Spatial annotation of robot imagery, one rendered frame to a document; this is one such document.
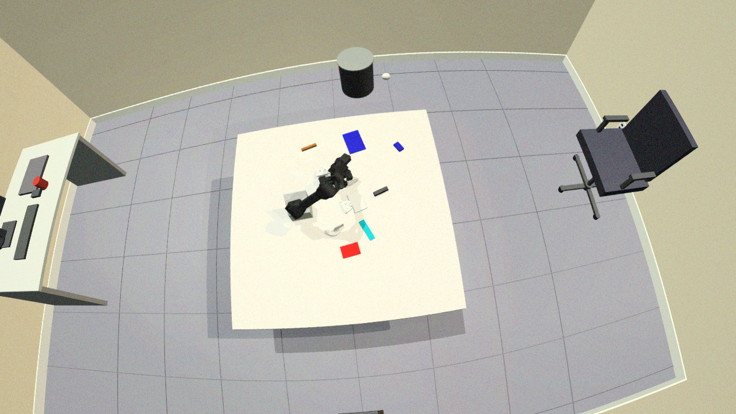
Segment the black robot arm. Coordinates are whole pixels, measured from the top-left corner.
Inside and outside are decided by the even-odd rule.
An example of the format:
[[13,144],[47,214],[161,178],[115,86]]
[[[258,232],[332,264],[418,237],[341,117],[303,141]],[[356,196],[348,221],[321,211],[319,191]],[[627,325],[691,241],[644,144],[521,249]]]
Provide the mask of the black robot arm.
[[[293,219],[300,219],[304,214],[305,210],[311,205],[315,204],[320,199],[327,200],[333,198],[333,196],[344,187],[347,186],[347,181],[344,180],[344,173],[348,171],[347,163],[351,162],[351,156],[347,153],[343,153],[341,157],[336,158],[335,162],[331,164],[328,172],[333,176],[324,178],[320,183],[320,186],[316,188],[316,191],[311,193],[310,196],[304,200],[297,199],[287,203],[286,210],[292,216]],[[333,184],[328,180],[333,178]]]

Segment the blue flat rectangular plate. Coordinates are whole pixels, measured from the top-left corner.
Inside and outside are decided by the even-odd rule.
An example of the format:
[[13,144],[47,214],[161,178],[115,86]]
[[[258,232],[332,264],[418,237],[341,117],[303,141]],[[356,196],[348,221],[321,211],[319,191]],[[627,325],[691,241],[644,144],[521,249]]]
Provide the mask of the blue flat rectangular plate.
[[342,134],[342,136],[344,141],[346,142],[350,154],[361,150],[366,150],[365,144],[363,143],[358,130]]

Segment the cyan flat plate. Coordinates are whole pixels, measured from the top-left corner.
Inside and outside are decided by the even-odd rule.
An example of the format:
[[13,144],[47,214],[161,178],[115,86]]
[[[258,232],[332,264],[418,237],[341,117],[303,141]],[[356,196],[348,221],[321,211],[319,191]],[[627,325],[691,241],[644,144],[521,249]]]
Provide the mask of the cyan flat plate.
[[371,233],[370,228],[366,225],[365,219],[361,220],[359,223],[361,224],[363,230],[365,230],[366,236],[370,239],[370,241],[372,239],[375,239],[375,236]]

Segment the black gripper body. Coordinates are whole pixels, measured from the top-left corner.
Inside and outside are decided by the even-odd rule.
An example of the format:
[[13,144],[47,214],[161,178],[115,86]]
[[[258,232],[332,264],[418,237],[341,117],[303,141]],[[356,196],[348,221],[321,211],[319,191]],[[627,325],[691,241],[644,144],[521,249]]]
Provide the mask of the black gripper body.
[[[320,183],[324,180],[324,178],[326,178],[326,176],[319,177]],[[347,181],[352,180],[353,176],[352,176],[351,170],[348,170],[347,172],[344,173],[344,178],[346,178]],[[333,184],[333,179],[334,177],[329,178],[328,180]]]

